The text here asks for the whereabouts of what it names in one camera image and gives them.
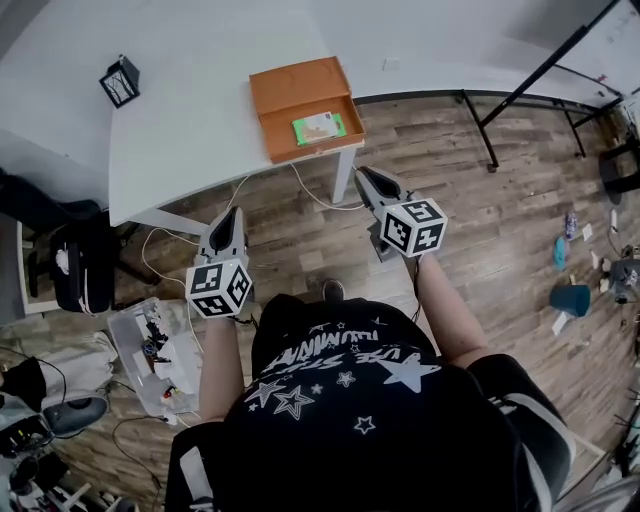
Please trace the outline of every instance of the white desk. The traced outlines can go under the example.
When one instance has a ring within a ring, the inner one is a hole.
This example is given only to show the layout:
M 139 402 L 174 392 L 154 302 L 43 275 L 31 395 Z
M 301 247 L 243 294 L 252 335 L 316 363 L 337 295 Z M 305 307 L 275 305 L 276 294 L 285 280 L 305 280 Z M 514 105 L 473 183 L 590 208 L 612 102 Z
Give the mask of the white desk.
M 201 234 L 205 224 L 158 208 L 285 165 L 269 159 L 249 75 L 328 57 L 325 42 L 304 12 L 271 17 L 245 12 L 213 21 L 219 25 L 197 48 L 175 52 L 178 56 L 168 58 L 161 69 L 140 69 L 141 96 L 114 111 L 109 160 L 113 226 L 131 220 Z M 135 56 L 129 57 L 136 64 Z M 322 153 L 340 153 L 334 202 L 343 198 L 361 145 Z

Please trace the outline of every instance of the table leg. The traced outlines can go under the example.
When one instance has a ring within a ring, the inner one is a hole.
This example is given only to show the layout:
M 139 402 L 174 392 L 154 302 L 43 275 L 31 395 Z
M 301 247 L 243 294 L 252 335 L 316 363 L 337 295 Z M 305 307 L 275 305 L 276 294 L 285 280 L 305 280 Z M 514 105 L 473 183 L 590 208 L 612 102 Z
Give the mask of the table leg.
M 353 167 L 353 159 L 356 157 L 356 148 L 348 148 L 340 151 L 340 159 L 338 160 L 338 172 L 336 174 L 336 183 L 333 188 L 334 203 L 339 203 L 344 199 L 344 193 L 347 190 L 349 176 L 351 176 L 351 167 Z
M 189 233 L 191 235 L 202 235 L 207 229 L 207 224 L 196 220 L 187 219 L 180 215 L 165 212 L 163 210 L 152 209 L 135 215 L 133 222 L 155 226 L 158 228 L 170 229 L 172 231 L 180 231 L 181 233 Z

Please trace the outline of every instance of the wooden floor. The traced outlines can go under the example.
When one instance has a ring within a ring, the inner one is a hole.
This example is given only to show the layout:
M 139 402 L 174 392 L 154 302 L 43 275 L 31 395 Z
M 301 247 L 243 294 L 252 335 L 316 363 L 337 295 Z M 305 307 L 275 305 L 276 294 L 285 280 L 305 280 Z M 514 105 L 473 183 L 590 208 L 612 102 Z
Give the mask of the wooden floor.
M 498 100 L 477 100 L 480 115 Z M 597 292 L 599 275 L 590 251 L 614 258 L 606 230 L 610 205 L 601 190 L 597 155 L 605 149 L 599 127 L 580 128 L 588 157 L 574 157 L 576 143 L 561 113 L 509 108 L 493 122 L 489 135 L 500 159 L 488 174 L 487 155 L 464 105 L 451 98 L 412 99 L 359 107 L 366 147 L 356 164 L 371 164 L 406 179 L 409 187 L 433 197 L 449 216 L 448 231 L 438 254 L 453 284 L 480 319 L 500 351 L 515 356 L 548 394 L 570 428 L 610 449 L 620 433 L 615 413 L 626 414 L 625 390 L 634 377 L 632 337 L 637 311 L 617 306 Z M 333 185 L 335 162 L 322 159 L 299 165 L 305 184 L 325 202 Z M 209 223 L 231 198 L 238 182 L 189 197 L 168 209 Z M 623 243 L 640 243 L 638 192 L 624 197 L 618 208 Z M 326 277 L 340 279 L 349 297 L 387 302 L 413 314 L 416 302 L 401 261 L 381 264 L 366 228 L 373 218 L 366 209 L 334 211 L 311 200 L 289 167 L 251 177 L 235 204 L 247 218 L 250 272 L 255 282 L 254 307 L 259 315 L 276 293 L 313 300 Z M 344 205 L 359 204 L 353 184 Z M 571 242 L 568 270 L 551 264 L 554 240 L 563 233 L 564 216 L 575 211 L 580 227 L 591 223 L 588 242 Z M 123 251 L 140 265 L 144 228 Z M 195 248 L 156 232 L 147 246 L 149 262 L 160 272 L 184 278 Z M 555 283 L 569 274 L 592 289 L 592 308 L 571 320 L 560 336 L 551 325 L 558 316 L 548 306 Z M 157 296 L 179 299 L 179 284 L 163 281 L 145 287 L 118 274 L 118 299 Z M 18 340 L 28 354 L 84 343 L 81 337 L 105 328 L 107 314 L 91 319 L 79 314 L 47 313 L 0 330 L 4 346 Z M 202 334 L 202 324 L 196 323 Z M 243 328 L 241 353 L 249 375 L 253 331 Z M 0 354 L 3 361 L 14 361 Z M 119 376 L 126 382 L 126 377 Z M 117 388 L 112 412 L 78 437 L 53 443 L 74 470 L 99 489 L 126 494 L 149 510 L 155 488 L 149 475 L 113 446 L 111 432 L 119 419 L 144 415 L 135 396 Z M 171 439 L 178 427 L 155 420 L 124 425 L 122 446 L 139 458 L 164 483 Z

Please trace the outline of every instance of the black t-shirt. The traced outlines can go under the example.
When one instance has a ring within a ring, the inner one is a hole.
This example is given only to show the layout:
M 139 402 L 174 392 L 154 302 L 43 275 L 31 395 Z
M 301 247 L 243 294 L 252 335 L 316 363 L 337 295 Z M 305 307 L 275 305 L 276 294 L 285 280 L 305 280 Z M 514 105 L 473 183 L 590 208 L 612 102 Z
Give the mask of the black t-shirt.
M 549 510 L 575 447 L 520 365 L 444 364 L 367 311 L 277 333 L 225 421 L 176 436 L 166 510 Z

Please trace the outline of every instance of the black metal stand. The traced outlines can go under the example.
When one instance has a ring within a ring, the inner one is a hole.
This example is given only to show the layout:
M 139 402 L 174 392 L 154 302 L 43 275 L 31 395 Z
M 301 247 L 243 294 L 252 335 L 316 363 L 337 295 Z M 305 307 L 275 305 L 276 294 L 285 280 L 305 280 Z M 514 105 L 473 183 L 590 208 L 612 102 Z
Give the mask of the black metal stand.
M 563 111 L 565 113 L 566 117 L 567 117 L 567 120 L 569 121 L 569 125 L 571 126 L 571 130 L 573 132 L 573 135 L 576 138 L 576 142 L 578 143 L 578 148 L 579 148 L 580 152 L 576 153 L 576 155 L 577 156 L 582 156 L 582 157 L 586 156 L 586 153 L 585 153 L 585 150 L 584 150 L 584 146 L 582 145 L 582 141 L 580 140 L 580 135 L 578 134 L 576 129 L 579 126 L 582 126 L 583 124 L 587 123 L 588 121 L 591 121 L 593 119 L 597 119 L 598 117 L 600 117 L 600 116 L 604 115 L 605 113 L 607 113 L 610 109 L 612 109 L 615 106 L 617 106 L 622 101 L 622 97 L 621 96 L 619 96 L 615 100 L 611 101 L 607 105 L 604 105 L 603 107 L 601 107 L 599 109 L 595 109 L 595 110 L 593 108 L 591 108 L 591 107 L 585 107 L 584 110 L 579 110 L 579 109 L 575 109 L 575 108 L 568 108 L 568 107 L 566 107 L 564 105 L 562 100 L 553 99 L 553 98 L 550 98 L 550 101 L 552 102 L 552 105 L 544 105 L 544 104 L 537 104 L 537 103 L 523 103 L 523 102 L 516 102 L 516 101 L 518 100 L 518 98 L 520 98 L 527 91 L 527 89 L 529 89 L 545 73 L 547 73 L 547 71 L 549 71 L 552 67 L 557 66 L 558 61 L 560 61 L 560 59 L 562 59 L 562 57 L 564 57 L 567 53 L 569 53 L 569 51 L 571 51 L 571 49 L 574 46 L 576 46 L 589 33 L 589 31 L 618 3 L 618 1 L 619 0 L 613 0 L 595 18 L 595 20 L 593 20 L 593 22 L 591 22 L 588 26 L 582 25 L 578 30 L 576 30 L 571 35 L 571 37 L 569 37 L 569 39 L 567 39 L 562 44 L 562 46 L 560 46 L 560 48 L 558 48 L 555 52 L 553 52 L 553 54 L 547 60 L 545 60 L 538 67 L 538 69 L 536 69 L 533 73 L 531 73 L 531 75 L 524 82 L 522 82 L 522 84 L 520 84 L 520 86 L 515 91 L 513 91 L 511 94 L 509 94 L 496 108 L 494 108 L 491 112 L 489 112 L 489 114 L 484 119 L 480 119 L 480 117 L 478 116 L 478 112 L 476 111 L 475 106 L 474 106 L 473 102 L 471 101 L 471 98 L 469 97 L 469 94 L 467 93 L 467 91 L 465 91 L 465 90 L 461 90 L 460 91 L 460 94 L 461 94 L 462 98 L 464 99 L 464 101 L 466 102 L 467 106 L 469 107 L 469 110 L 471 111 L 471 115 L 473 116 L 473 120 L 475 121 L 476 125 L 478 126 L 478 130 L 480 131 L 480 135 L 482 136 L 482 140 L 484 141 L 484 144 L 485 144 L 485 146 L 487 148 L 487 151 L 489 153 L 489 157 L 491 158 L 491 163 L 489 164 L 489 172 L 491 172 L 491 173 L 496 172 L 496 170 L 499 167 L 500 163 L 498 162 L 498 158 L 496 157 L 496 153 L 493 150 L 493 146 L 491 145 L 491 140 L 489 139 L 489 136 L 487 135 L 486 127 L 491 121 L 493 121 L 496 117 L 498 117 L 502 113 L 502 111 L 504 109 L 506 109 L 510 105 L 522 106 L 522 107 L 531 107 L 531 108 L 546 108 L 546 109 L 551 109 L 551 110 L 561 110 L 561 111 Z M 612 90 L 608 86 L 603 85 L 603 87 L 606 87 L 608 90 Z M 585 115 L 585 117 L 583 117 L 582 119 L 574 122 L 574 121 L 572 121 L 571 116 L 569 115 L 569 112 L 583 114 L 583 115 Z
M 633 153 L 636 165 L 638 165 L 640 163 L 640 142 L 633 135 L 617 148 L 600 153 L 600 177 L 609 200 L 615 205 L 620 204 L 622 194 L 640 188 L 640 168 L 630 176 L 621 177 L 618 172 L 615 159 L 627 151 Z

